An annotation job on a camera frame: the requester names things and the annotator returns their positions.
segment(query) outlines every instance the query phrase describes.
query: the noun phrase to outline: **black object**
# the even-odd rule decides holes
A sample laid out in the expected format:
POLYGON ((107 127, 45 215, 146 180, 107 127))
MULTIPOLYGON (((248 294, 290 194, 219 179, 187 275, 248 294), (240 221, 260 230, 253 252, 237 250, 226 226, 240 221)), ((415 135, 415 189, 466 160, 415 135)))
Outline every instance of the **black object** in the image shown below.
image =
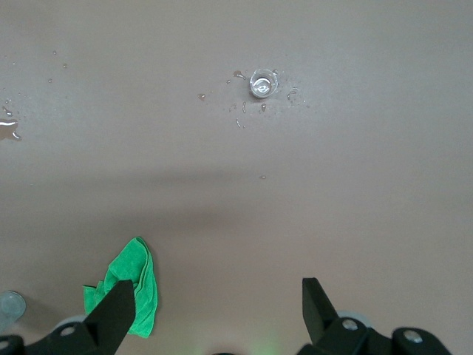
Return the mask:
POLYGON ((83 322, 64 324, 28 346, 18 336, 0 337, 0 355, 113 355, 134 320, 133 282, 118 281, 83 322))
POLYGON ((451 355, 428 331, 398 328, 392 339, 340 318, 316 278, 302 280, 302 313, 312 344, 297 355, 451 355))

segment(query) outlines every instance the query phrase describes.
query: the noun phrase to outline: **folded green microfiber cloth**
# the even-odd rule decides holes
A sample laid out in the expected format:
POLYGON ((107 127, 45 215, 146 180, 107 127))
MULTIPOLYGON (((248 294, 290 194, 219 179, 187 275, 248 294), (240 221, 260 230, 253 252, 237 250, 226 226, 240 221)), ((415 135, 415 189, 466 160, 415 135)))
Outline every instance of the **folded green microfiber cloth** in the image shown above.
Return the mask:
POLYGON ((148 246, 140 237, 133 238, 112 261, 105 280, 99 281, 97 288, 84 286, 86 314, 92 312, 115 283, 120 280, 133 281, 135 290, 136 316, 128 333, 147 338, 154 325, 158 293, 153 273, 153 259, 148 246))

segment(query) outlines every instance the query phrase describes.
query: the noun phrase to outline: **green cloth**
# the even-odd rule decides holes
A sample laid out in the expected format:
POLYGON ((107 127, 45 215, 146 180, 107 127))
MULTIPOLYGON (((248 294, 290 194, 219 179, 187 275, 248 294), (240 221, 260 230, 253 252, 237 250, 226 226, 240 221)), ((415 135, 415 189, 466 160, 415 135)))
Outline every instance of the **green cloth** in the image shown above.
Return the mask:
POLYGON ((128 333, 147 338, 154 325, 158 293, 153 273, 153 259, 148 246, 140 237, 133 238, 112 261, 105 280, 99 281, 97 288, 84 286, 86 314, 92 312, 115 283, 120 280, 133 281, 135 290, 136 316, 128 333))

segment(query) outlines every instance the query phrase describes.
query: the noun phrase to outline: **glossy beige surface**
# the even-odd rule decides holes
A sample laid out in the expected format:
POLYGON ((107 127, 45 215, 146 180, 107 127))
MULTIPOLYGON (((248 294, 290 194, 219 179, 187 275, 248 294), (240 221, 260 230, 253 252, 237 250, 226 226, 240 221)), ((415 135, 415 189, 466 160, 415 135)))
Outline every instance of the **glossy beige surface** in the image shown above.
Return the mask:
POLYGON ((0 104, 23 139, 0 141, 0 291, 29 306, 13 331, 82 313, 81 285, 140 235, 160 308, 118 354, 294 354, 314 276, 381 333, 470 354, 472 6, 2 1, 0 104), (261 114, 232 77, 259 67, 282 80, 261 114))

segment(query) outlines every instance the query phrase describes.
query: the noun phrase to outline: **transparent cup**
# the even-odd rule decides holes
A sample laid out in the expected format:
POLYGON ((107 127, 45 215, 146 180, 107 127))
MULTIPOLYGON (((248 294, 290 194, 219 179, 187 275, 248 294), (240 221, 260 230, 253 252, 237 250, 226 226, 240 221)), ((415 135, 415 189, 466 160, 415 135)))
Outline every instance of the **transparent cup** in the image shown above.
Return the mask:
POLYGON ((251 93, 257 98, 267 98, 276 91, 277 87, 277 74, 269 69, 257 69, 251 76, 251 93))
POLYGON ((20 294, 14 291, 0 294, 0 334, 19 320, 26 309, 27 303, 20 294))

